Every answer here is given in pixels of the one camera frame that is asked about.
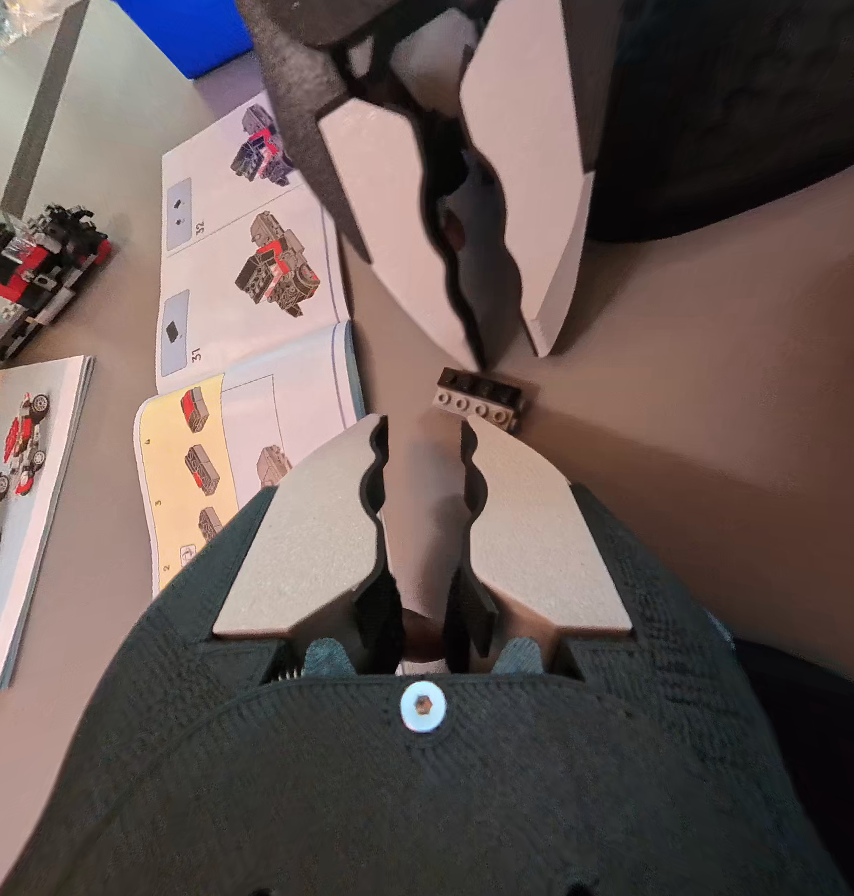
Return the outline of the building steps instruction booklet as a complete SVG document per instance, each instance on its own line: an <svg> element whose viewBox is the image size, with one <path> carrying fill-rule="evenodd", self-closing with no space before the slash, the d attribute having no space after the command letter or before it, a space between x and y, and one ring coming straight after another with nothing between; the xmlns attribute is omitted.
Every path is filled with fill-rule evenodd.
<svg viewBox="0 0 854 896"><path fill-rule="evenodd" d="M156 597L365 415L336 227L265 92L164 154L154 368L133 437Z"/></svg>

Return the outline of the blue plastic bin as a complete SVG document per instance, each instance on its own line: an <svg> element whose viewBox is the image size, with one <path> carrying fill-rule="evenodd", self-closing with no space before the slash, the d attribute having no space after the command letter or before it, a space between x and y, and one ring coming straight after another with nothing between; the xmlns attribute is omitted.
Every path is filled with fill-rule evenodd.
<svg viewBox="0 0 854 896"><path fill-rule="evenodd" d="M233 1L119 1L118 6L189 80L253 50Z"/></svg>

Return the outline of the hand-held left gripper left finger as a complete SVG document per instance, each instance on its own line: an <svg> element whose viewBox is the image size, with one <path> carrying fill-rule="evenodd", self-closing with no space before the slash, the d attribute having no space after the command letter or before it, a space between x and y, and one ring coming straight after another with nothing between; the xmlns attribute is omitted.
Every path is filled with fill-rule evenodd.
<svg viewBox="0 0 854 896"><path fill-rule="evenodd" d="M340 643L356 671L395 671L403 608L388 563L388 418L376 413L321 445L276 487L213 633L276 637L301 657Z"/></svg>

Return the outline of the grey and black brick block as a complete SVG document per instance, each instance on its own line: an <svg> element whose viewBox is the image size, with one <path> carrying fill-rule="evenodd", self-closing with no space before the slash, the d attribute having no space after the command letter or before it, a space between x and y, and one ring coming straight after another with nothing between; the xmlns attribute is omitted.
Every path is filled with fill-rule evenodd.
<svg viewBox="0 0 854 896"><path fill-rule="evenodd" d="M527 404L524 390L479 373L444 367L437 378L433 408L459 419L477 416L514 434Z"/></svg>

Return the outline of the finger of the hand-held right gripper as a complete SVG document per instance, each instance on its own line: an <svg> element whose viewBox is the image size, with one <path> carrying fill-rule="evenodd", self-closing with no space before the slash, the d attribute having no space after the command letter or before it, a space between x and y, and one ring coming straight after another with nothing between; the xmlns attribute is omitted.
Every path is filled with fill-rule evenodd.
<svg viewBox="0 0 854 896"><path fill-rule="evenodd" d="M319 130L376 277L460 368L480 370L483 349L459 288L457 252L430 209L410 118L348 98L321 117Z"/></svg>
<svg viewBox="0 0 854 896"><path fill-rule="evenodd" d="M552 352L574 297L593 186L572 87L561 3L498 2L460 103L472 146L502 189L504 244L537 357Z"/></svg>

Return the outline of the light grey table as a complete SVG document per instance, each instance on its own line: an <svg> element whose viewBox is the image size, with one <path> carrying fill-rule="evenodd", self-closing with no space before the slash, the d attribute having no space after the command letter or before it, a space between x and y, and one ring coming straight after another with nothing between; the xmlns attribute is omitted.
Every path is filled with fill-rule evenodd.
<svg viewBox="0 0 854 896"><path fill-rule="evenodd" d="M0 53L0 208L21 216L28 204L88 2Z"/></svg>

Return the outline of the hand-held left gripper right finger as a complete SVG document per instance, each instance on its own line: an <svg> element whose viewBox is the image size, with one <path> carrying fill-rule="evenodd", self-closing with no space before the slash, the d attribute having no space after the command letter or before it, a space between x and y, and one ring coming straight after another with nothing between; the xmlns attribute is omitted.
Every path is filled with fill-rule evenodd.
<svg viewBox="0 0 854 896"><path fill-rule="evenodd" d="M567 639L634 635L567 477L474 414L462 423L469 512L444 617L448 666L558 666Z"/></svg>

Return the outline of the car cover instruction booklet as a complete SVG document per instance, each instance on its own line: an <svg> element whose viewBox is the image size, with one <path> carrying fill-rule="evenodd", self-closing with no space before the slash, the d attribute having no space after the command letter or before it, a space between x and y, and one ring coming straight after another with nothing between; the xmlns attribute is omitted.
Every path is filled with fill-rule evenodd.
<svg viewBox="0 0 854 896"><path fill-rule="evenodd" d="M0 369L0 692L16 665L94 366L80 355Z"/></svg>

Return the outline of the clear plastic bag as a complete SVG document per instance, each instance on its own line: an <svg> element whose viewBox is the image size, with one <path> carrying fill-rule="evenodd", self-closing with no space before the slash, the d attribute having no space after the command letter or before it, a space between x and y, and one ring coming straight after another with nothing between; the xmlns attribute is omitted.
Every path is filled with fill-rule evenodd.
<svg viewBox="0 0 854 896"><path fill-rule="evenodd" d="M56 21L76 1L0 1L0 52Z"/></svg>

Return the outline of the red black brick truck model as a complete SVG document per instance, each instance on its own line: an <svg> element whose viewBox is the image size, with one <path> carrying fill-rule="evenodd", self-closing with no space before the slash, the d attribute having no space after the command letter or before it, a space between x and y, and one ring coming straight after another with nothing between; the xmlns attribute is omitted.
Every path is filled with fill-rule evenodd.
<svg viewBox="0 0 854 896"><path fill-rule="evenodd" d="M110 252L82 206L48 204L27 221L0 210L0 364L53 323Z"/></svg>

